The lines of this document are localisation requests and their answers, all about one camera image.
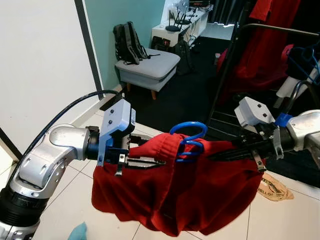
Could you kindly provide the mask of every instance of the black cable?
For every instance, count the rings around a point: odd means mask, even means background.
[[[283,113],[287,114],[291,110],[292,106],[294,105],[294,103],[295,103],[295,101],[296,101],[296,99],[298,97],[298,93],[299,93],[299,90],[302,87],[302,85],[306,85],[308,87],[316,107],[320,108],[320,100],[319,100],[319,98],[317,96],[317,93],[316,93],[315,89],[312,86],[312,83],[310,83],[307,80],[303,80],[303,81],[299,81],[295,85],[294,90],[291,93],[290,100],[289,100],[288,104],[286,105],[286,107],[282,111]]]
[[[13,176],[15,175],[15,172],[17,171],[17,169],[19,168],[20,164],[22,163],[22,160],[30,153],[30,151],[35,147],[35,145],[40,141],[40,139],[43,137],[43,135],[52,127],[52,125],[59,119],[62,117],[62,115],[64,115],[68,110],[70,110],[72,107],[74,107],[75,105],[77,105],[78,103],[82,102],[83,100],[86,100],[88,98],[91,98],[93,96],[96,95],[100,95],[100,94],[115,94],[115,95],[120,95],[119,92],[114,91],[114,90],[101,90],[101,91],[94,91],[91,92],[87,95],[84,95],[80,98],[78,98],[77,100],[73,101],[72,103],[70,103],[68,106],[66,106],[61,112],[59,112],[45,127],[44,129],[42,129],[42,131],[35,137],[35,139],[31,142],[31,144],[28,146],[28,148],[25,150],[24,154],[22,155],[22,158],[20,159],[20,162],[18,163],[18,165],[16,166],[16,168],[14,169],[14,172],[12,173],[9,181],[7,182],[7,184],[10,184]]]

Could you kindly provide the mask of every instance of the red garment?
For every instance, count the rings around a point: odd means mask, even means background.
[[[250,16],[260,21],[266,19],[266,25],[290,28],[299,5],[300,0],[272,0],[271,4],[270,0],[258,0]],[[287,65],[281,58],[287,36],[277,30],[257,28],[252,31],[239,63],[224,83],[220,103],[234,93],[265,91],[280,86],[287,77]],[[223,56],[225,54],[220,57],[218,66],[222,65]]]
[[[240,215],[254,199],[262,174],[254,161],[210,161],[206,156],[233,149],[227,141],[205,141],[205,153],[195,163],[175,163],[182,134],[158,135],[140,147],[130,149],[131,157],[154,157],[165,166],[148,170],[97,166],[93,174],[92,205],[114,213],[120,221],[136,220],[154,231],[176,237],[181,231],[208,235]],[[185,151],[194,151],[187,145]]]

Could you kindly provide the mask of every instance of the gray upholstered stool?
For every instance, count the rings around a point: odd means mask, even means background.
[[[124,61],[118,61],[115,66],[120,71],[120,80],[127,83],[127,90],[130,91],[131,84],[151,90],[152,98],[156,99],[156,92],[172,78],[176,73],[180,57],[170,52],[154,49],[145,49],[150,59],[143,59],[139,65],[126,65]]]

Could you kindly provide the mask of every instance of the wooden stool leg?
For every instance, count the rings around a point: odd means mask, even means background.
[[[126,83],[126,90],[128,91],[128,92],[130,92],[131,91],[131,83]]]
[[[153,100],[156,100],[156,99],[157,99],[156,91],[151,90],[151,95],[152,95],[152,99],[153,99]]]

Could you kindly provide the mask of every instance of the beige bag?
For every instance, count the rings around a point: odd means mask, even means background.
[[[294,199],[294,195],[285,185],[267,173],[262,176],[258,193],[271,201]]]

